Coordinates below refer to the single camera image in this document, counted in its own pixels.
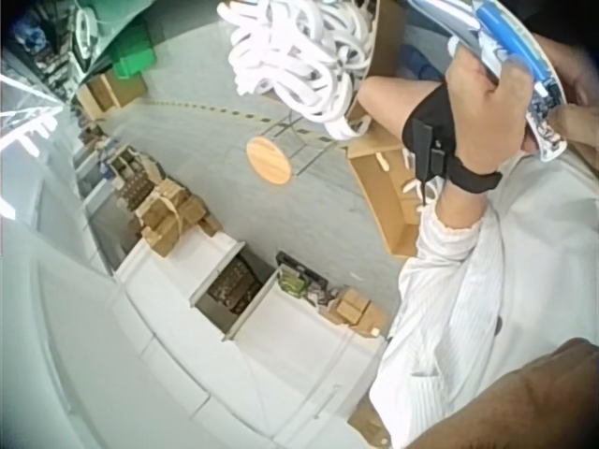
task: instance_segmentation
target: yellow black floor tape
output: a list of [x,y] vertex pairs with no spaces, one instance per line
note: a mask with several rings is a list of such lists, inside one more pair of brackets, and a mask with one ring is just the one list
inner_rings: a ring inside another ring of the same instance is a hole
[[[268,117],[261,117],[256,114],[244,113],[244,112],[241,112],[241,111],[235,110],[235,109],[218,108],[218,107],[210,106],[210,105],[198,105],[196,103],[185,103],[185,102],[180,102],[180,101],[161,101],[161,100],[146,100],[145,103],[149,104],[149,105],[154,105],[154,106],[170,106],[170,107],[174,107],[174,108],[202,109],[202,110],[207,110],[209,112],[214,112],[214,113],[218,113],[218,114],[231,115],[233,117],[244,118],[246,120],[258,121],[258,122],[262,122],[264,124],[275,122],[273,119],[270,119]],[[284,123],[284,122],[280,122],[280,123],[275,123],[274,126],[280,126],[282,128],[285,128],[285,127],[288,127],[288,124]],[[306,136],[306,137],[316,138],[317,140],[320,140],[321,142],[324,142],[324,143],[331,143],[333,141],[332,138],[319,135],[318,133],[315,133],[314,131],[310,131],[309,129],[295,128],[295,132],[300,135]]]

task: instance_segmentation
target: white sleeve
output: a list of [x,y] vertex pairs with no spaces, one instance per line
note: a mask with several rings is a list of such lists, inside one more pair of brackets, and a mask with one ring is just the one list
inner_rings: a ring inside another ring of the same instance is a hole
[[371,389],[396,449],[450,413],[448,402],[473,358],[490,348],[488,328],[499,312],[503,272],[491,206],[481,221],[459,231],[446,228],[433,205],[423,210],[417,256],[400,275],[402,306],[393,339]]

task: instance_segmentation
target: wrist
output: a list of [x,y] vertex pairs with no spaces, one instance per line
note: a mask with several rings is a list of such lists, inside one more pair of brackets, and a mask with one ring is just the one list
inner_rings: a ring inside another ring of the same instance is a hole
[[487,196],[471,194],[451,181],[446,182],[437,201],[437,217],[449,229],[467,229],[476,224],[487,209]]
[[463,166],[477,175],[490,175],[499,169],[498,165],[469,156],[468,152],[461,152],[459,148],[456,150],[456,157],[460,159]]

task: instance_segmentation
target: floor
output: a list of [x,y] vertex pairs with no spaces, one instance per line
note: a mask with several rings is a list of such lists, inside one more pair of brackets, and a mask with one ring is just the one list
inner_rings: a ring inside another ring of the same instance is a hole
[[[218,2],[173,2],[181,7],[162,1],[147,15],[158,59],[144,74],[148,94],[112,111],[105,129],[202,196],[225,231],[268,263],[285,251],[395,313],[402,262],[387,254],[342,146],[312,123],[295,123],[276,101],[239,97],[226,60],[230,30],[214,14]],[[410,33],[446,64],[436,35]],[[273,186],[252,170],[245,144],[259,135],[290,158],[289,184]]]

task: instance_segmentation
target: white counter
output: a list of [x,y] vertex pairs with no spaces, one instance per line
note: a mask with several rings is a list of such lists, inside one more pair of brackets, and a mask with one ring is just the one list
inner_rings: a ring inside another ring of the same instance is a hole
[[240,245],[199,229],[165,259],[138,244],[117,271],[130,302],[113,311],[141,358],[191,419],[219,428],[231,447],[368,447],[345,420],[373,380],[382,339],[334,326],[274,277],[233,340],[190,307]]

